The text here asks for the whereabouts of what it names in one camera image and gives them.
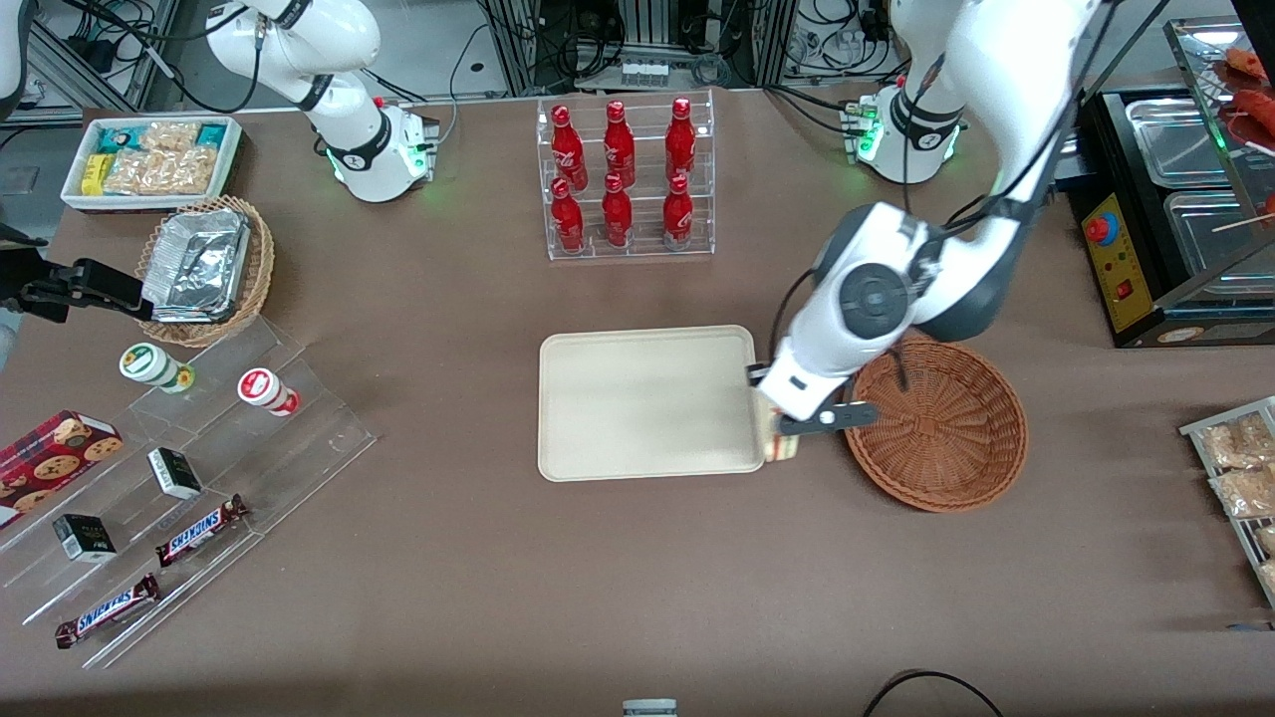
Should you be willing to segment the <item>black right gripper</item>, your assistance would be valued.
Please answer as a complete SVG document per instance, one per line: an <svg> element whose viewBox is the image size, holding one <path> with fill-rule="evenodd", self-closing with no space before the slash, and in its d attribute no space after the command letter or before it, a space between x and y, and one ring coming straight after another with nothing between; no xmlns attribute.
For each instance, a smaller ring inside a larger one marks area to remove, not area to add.
<svg viewBox="0 0 1275 717"><path fill-rule="evenodd" d="M66 323L70 304L150 319L153 304L142 295L144 283L105 263L82 258L68 269L68 283L38 281L48 269L41 250L46 239L31 237L1 223L1 306L6 313Z"/></svg>

